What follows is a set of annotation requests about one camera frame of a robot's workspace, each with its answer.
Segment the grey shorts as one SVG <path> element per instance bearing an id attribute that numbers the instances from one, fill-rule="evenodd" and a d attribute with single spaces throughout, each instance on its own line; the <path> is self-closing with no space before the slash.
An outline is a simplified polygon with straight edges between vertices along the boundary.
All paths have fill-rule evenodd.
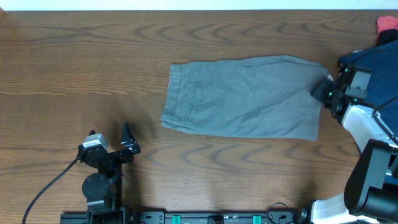
<path id="1" fill-rule="evenodd" d="M 234 138 L 318 139 L 321 104 L 311 96 L 330 77 L 289 55 L 172 64 L 162 126 Z"/>

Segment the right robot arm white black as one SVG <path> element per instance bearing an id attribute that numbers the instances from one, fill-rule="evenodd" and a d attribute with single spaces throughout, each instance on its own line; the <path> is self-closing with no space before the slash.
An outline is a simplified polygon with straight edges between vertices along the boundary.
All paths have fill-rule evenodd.
<path id="1" fill-rule="evenodd" d="M 397 138 L 366 102 L 371 71 L 342 65 L 336 80 L 321 81 L 312 96 L 354 139 L 360 157 L 342 194 L 312 203 L 310 223 L 397 223 Z"/>

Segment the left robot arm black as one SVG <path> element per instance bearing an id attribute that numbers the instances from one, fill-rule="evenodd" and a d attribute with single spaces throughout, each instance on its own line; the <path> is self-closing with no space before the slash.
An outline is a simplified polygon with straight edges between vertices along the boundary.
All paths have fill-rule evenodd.
<path id="1" fill-rule="evenodd" d="M 77 158 L 81 163 L 97 169 L 82 184 L 88 210 L 102 212 L 122 207 L 123 172 L 122 165 L 134 160 L 134 155 L 141 152 L 127 123 L 123 124 L 120 151 L 108 152 L 108 142 L 102 134 L 90 131 L 78 146 Z"/>

